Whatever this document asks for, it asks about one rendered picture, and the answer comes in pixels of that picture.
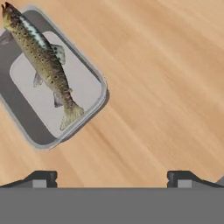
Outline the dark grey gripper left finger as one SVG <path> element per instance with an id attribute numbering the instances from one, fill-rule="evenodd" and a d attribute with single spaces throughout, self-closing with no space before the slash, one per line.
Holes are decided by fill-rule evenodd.
<path id="1" fill-rule="evenodd" d="M 57 188 L 56 179 L 58 173 L 56 171 L 34 171 L 24 179 L 20 179 L 6 185 L 7 187 L 27 187 L 27 188 Z"/>

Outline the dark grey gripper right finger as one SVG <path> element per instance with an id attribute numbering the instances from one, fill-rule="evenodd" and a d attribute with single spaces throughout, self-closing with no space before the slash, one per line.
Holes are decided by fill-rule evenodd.
<path id="1" fill-rule="evenodd" d="M 167 179 L 167 187 L 171 188 L 224 188 L 224 176 L 214 183 L 199 178 L 191 171 L 168 171 Z"/>

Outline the spotted brown fish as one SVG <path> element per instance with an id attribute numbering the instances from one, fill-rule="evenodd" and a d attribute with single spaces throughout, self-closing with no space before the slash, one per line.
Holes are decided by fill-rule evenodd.
<path id="1" fill-rule="evenodd" d="M 54 107 L 64 109 L 59 129 L 65 130 L 84 115 L 84 109 L 72 97 L 73 90 L 63 69 L 66 62 L 63 46 L 51 44 L 34 23 L 12 4 L 5 2 L 1 8 L 5 33 L 0 37 L 0 45 L 12 40 L 17 43 L 36 71 L 33 86 L 45 83 L 52 90 Z"/>

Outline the grey rectangular container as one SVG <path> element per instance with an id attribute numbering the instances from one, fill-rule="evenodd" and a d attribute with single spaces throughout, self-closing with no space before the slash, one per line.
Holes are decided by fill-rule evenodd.
<path id="1" fill-rule="evenodd" d="M 74 136 L 104 107 L 108 99 L 107 82 L 41 9 L 29 4 L 21 12 L 49 42 L 64 47 L 68 84 L 73 99 L 85 110 L 81 119 L 60 130 L 63 109 L 54 107 L 53 92 L 46 85 L 33 86 L 35 70 L 16 43 L 0 46 L 0 102 L 29 144 L 39 150 L 50 150 Z"/>

